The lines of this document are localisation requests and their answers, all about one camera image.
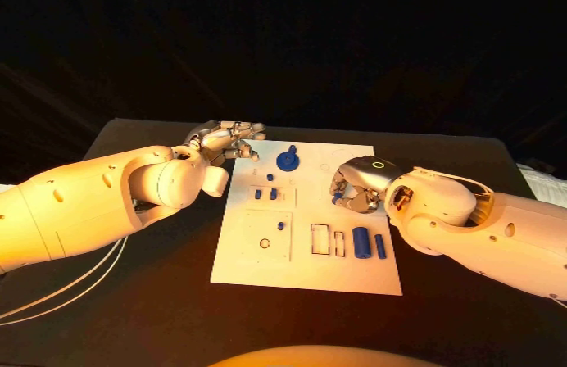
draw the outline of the robotic hand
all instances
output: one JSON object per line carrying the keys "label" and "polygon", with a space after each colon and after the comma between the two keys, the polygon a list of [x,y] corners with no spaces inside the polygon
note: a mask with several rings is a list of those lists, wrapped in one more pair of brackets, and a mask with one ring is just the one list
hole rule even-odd
{"label": "robotic hand", "polygon": [[[459,181],[472,185],[474,192]],[[358,195],[344,197],[352,184]],[[360,213],[380,202],[410,246],[541,297],[567,300],[567,210],[495,193],[471,179],[419,167],[403,174],[375,156],[339,166],[332,202]]]}
{"label": "robotic hand", "polygon": [[220,197],[228,158],[259,160],[241,139],[263,124],[210,121],[181,146],[152,146],[55,168],[0,194],[0,274],[109,245],[195,201]]}

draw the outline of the blue object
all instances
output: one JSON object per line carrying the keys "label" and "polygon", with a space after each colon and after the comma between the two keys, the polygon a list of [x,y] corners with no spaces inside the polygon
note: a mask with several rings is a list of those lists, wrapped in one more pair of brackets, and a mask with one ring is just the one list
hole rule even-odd
{"label": "blue object", "polygon": [[370,258],[373,251],[370,250],[368,229],[362,226],[352,229],[352,241],[355,242],[355,257],[358,259]]}
{"label": "blue object", "polygon": [[292,172],[299,167],[299,156],[296,146],[290,145],[290,150],[283,152],[276,159],[276,165],[285,172]]}
{"label": "blue object", "polygon": [[375,235],[375,248],[378,249],[378,257],[387,259],[387,250],[384,249],[384,240],[381,239],[381,234]]}
{"label": "blue object", "polygon": [[341,193],[335,193],[335,196],[334,196],[334,205],[337,204],[337,199],[341,199],[342,198],[342,194]]}

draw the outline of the black table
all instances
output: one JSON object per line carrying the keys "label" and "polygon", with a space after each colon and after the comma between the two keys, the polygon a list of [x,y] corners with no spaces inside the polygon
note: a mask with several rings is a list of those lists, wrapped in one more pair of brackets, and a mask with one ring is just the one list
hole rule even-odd
{"label": "black table", "polygon": [[[85,158],[173,146],[194,126],[113,120]],[[269,128],[267,134],[274,140],[373,144],[375,154],[406,171],[419,165],[533,197],[495,139],[287,128]],[[403,297],[211,283],[224,210],[225,196],[202,193],[188,209],[139,232],[114,271],[83,299],[0,327],[0,363],[207,365],[269,347],[328,344],[443,365],[567,365],[566,310],[446,256],[420,254],[396,228]],[[10,272],[0,283],[0,311],[60,288],[107,251]]]}

